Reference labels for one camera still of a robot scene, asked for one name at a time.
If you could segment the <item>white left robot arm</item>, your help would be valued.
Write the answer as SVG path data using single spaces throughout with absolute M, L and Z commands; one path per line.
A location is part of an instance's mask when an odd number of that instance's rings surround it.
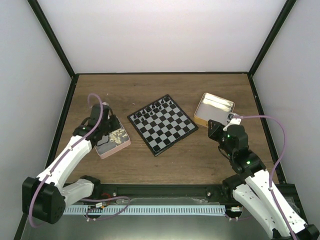
M 112 109 L 95 104 L 89 117 L 74 130 L 60 155 L 36 178 L 27 177 L 22 184 L 22 211 L 30 218 L 55 224 L 70 205 L 89 199 L 97 202 L 102 196 L 101 181 L 88 175 L 65 185 L 78 163 L 103 137 L 121 127 Z

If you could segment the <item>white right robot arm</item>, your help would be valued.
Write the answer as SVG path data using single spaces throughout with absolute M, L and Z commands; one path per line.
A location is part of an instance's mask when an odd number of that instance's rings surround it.
M 290 206 L 274 184 L 262 160 L 249 148 L 249 137 L 241 118 L 227 125 L 209 120 L 208 137 L 226 153 L 235 175 L 222 184 L 223 198 L 236 200 L 259 222 L 271 240 L 316 240 L 320 231 L 308 224 Z

